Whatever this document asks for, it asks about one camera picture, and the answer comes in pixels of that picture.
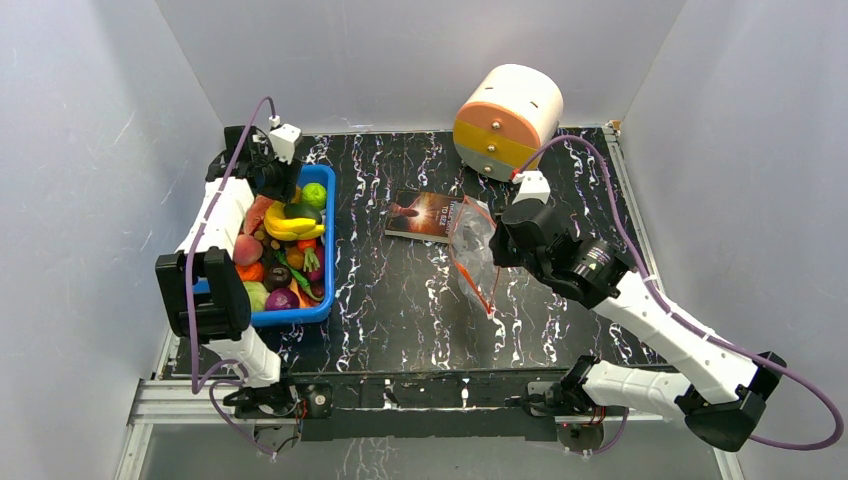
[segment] blue plastic basket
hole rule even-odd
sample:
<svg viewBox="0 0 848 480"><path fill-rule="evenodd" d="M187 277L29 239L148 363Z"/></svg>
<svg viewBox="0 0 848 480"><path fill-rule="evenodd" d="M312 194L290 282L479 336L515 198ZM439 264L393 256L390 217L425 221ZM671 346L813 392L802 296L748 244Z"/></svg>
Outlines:
<svg viewBox="0 0 848 480"><path fill-rule="evenodd" d="M325 165L304 165L297 179L299 186L307 183L320 183L327 189L327 220L324 231L324 300L315 307L278 310L274 312L256 312L251 315L254 327L273 327L293 323L322 322L330 316L335 298L336 284L336 174ZM209 285L201 280L195 286L196 292L209 291Z"/></svg>

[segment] black marble surface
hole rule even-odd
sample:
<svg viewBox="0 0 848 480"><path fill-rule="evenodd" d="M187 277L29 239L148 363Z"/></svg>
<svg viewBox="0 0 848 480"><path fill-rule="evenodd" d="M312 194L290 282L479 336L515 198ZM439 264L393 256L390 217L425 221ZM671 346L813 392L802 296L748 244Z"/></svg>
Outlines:
<svg viewBox="0 0 848 480"><path fill-rule="evenodd" d="M608 158L600 128L566 132ZM462 168L450 132L309 137L299 152L337 174L338 259L327 322L260 330L294 371L568 367L586 353L619 364L659 360L617 324L557 297L521 269L501 272L491 321L460 292L447 245L383 235L386 204L397 189L469 195L492 211L506 204L509 186ZM596 159L562 144L545 154L541 169L567 222L624 247ZM629 216L624 223L632 230ZM201 350L205 367L217 360ZM181 342L166 376L183 377L189 365Z"/></svg>

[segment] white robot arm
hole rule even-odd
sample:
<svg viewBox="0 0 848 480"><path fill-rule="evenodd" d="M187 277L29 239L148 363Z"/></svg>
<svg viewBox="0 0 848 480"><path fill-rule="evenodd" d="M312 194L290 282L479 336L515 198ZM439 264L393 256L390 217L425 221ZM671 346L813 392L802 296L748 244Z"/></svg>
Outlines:
<svg viewBox="0 0 848 480"><path fill-rule="evenodd" d="M602 240L576 238L560 222L546 205L550 190L540 173L521 175L516 179L521 182L516 201L498 217L490 242L495 263L524 267L555 293L632 332L679 372L619 367L581 357L560 385L544 399L536 398L530 408L550 412L563 404L585 409L630 407L682 418L707 443L739 450L756 427L780 375L677 323L631 271L627 257ZM673 304L672 308L714 335L684 310ZM783 364L772 353L763 355Z"/></svg>
<svg viewBox="0 0 848 480"><path fill-rule="evenodd" d="M280 125L279 117L272 117L270 126L267 137L252 128L250 140L239 153L226 182L223 179L226 160L232 156L244 127L224 129L226 154L209 166L197 218L177 251L159 257L156 275L172 330L180 337L188 337L186 252L202 229L195 248L194 282L199 277L206 278L209 291L195 293L198 342L221 358L235 360L240 365L235 372L244 387L282 387L284 398L279 405L274 408L263 405L264 411L273 413L288 408L295 400L289 397L296 393L290 386L279 385L280 357L268 349L250 325L249 300L232 262L236 237L254 201L253 192L281 201L288 201L295 192L301 165L294 159L294 150L301 139L301 131L288 124ZM279 397L279 393L275 390L276 396Z"/></svg>

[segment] white wall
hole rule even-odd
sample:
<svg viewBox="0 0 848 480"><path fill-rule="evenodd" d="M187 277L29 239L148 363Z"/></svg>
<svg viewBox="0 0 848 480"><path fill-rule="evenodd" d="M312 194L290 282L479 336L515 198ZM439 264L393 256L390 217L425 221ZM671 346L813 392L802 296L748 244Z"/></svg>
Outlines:
<svg viewBox="0 0 848 480"><path fill-rule="evenodd" d="M308 132L444 129L486 73L523 63L563 121L624 116L684 0L157 0L224 124L271 94Z"/></svg>
<svg viewBox="0 0 848 480"><path fill-rule="evenodd" d="M848 3L690 1L623 125L636 198L672 298L731 341L773 349L848 413ZM757 429L823 439L784 380ZM845 478L848 442L755 444L746 478Z"/></svg>
<svg viewBox="0 0 848 480"><path fill-rule="evenodd" d="M153 0L0 4L3 478L114 475L220 128Z"/></svg>

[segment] book cover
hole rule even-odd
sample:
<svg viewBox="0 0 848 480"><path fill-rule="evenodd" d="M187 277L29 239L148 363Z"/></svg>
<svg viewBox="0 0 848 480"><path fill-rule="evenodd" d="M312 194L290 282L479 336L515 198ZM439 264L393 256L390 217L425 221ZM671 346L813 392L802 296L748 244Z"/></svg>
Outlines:
<svg viewBox="0 0 848 480"><path fill-rule="evenodd" d="M386 235L449 243L462 199L431 192L399 190L389 203Z"/></svg>

